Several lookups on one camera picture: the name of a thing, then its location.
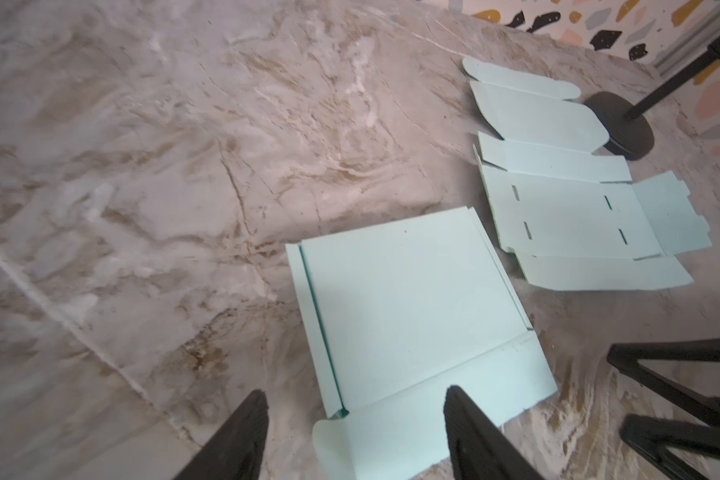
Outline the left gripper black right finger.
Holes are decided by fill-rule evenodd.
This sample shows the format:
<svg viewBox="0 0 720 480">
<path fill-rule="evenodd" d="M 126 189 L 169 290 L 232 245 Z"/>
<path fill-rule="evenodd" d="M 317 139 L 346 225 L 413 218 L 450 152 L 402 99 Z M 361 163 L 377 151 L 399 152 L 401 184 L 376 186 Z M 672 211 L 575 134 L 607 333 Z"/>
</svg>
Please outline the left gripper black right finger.
<svg viewBox="0 0 720 480">
<path fill-rule="evenodd" d="M 461 387 L 447 389 L 443 413 L 456 480 L 543 479 Z"/>
</svg>

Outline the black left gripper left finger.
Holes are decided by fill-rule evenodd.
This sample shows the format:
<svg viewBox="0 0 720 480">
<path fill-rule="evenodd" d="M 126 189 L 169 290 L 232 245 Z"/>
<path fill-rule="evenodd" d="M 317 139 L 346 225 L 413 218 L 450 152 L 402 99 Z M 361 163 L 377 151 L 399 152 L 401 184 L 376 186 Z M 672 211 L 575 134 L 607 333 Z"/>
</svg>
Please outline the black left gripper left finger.
<svg viewBox="0 0 720 480">
<path fill-rule="evenodd" d="M 266 394 L 253 390 L 174 479 L 257 480 L 268 427 Z"/>
</svg>

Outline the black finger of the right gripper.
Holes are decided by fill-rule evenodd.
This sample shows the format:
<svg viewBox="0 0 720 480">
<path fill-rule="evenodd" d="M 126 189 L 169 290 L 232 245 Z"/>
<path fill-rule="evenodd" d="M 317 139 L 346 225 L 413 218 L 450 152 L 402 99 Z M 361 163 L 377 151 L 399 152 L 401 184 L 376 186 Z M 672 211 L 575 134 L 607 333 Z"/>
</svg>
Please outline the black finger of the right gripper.
<svg viewBox="0 0 720 480">
<path fill-rule="evenodd" d="M 720 461 L 720 428 L 630 414 L 621 440 L 668 479 L 706 479 L 672 452 L 682 450 Z"/>
<path fill-rule="evenodd" d="M 698 420 L 720 427 L 720 338 L 617 343 L 607 361 Z"/>
</svg>

